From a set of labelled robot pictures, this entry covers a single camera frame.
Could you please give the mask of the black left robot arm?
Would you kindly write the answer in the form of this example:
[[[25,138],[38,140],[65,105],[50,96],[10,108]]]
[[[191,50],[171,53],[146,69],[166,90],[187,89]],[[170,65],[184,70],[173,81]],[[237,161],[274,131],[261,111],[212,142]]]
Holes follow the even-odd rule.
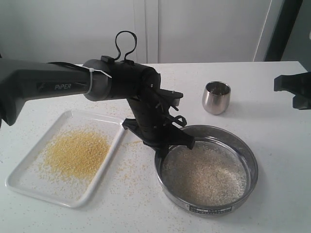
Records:
[[[83,94],[90,101],[127,100],[133,119],[123,127],[155,150],[172,145],[194,146],[194,137],[182,131],[187,121],[171,116],[183,94],[161,89],[161,76],[149,66],[110,57],[78,66],[65,62],[0,61],[0,120],[13,125],[29,100]]]

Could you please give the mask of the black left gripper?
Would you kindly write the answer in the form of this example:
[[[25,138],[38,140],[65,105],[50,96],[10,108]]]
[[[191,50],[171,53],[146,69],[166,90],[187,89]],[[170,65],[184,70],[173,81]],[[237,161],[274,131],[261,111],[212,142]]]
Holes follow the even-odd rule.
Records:
[[[168,150],[168,146],[186,146],[193,149],[195,138],[173,124],[186,126],[183,116],[171,116],[171,107],[158,93],[160,89],[144,88],[136,97],[127,102],[134,114],[134,119],[126,118],[122,124],[146,146],[153,150]]]

